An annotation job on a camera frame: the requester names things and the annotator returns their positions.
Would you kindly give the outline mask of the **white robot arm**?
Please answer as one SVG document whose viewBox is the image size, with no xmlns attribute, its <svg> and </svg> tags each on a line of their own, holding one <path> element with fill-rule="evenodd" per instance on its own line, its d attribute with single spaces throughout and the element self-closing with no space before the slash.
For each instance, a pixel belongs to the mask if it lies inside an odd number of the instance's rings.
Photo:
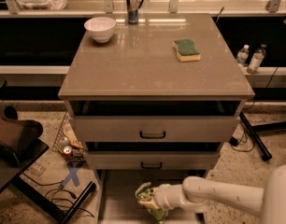
<svg viewBox="0 0 286 224">
<path fill-rule="evenodd" d="M 286 224 L 286 165 L 271 173 L 264 189 L 189 176 L 180 185 L 163 184 L 149 188 L 142 199 L 136 197 L 152 210 L 181 208 L 195 213 L 215 201 L 259 217 L 261 224 Z"/>
</svg>

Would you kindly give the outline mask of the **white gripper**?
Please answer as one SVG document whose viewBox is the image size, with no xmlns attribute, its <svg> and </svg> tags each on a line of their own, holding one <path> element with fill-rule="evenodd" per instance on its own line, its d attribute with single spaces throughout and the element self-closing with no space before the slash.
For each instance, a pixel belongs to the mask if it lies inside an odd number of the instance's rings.
<svg viewBox="0 0 286 224">
<path fill-rule="evenodd" d="M 154 194 L 153 198 L 142 202 L 146 208 L 172 210 L 180 207 L 183 195 L 181 184 L 163 184 L 159 187 L 151 187 L 150 193 Z"/>
</svg>

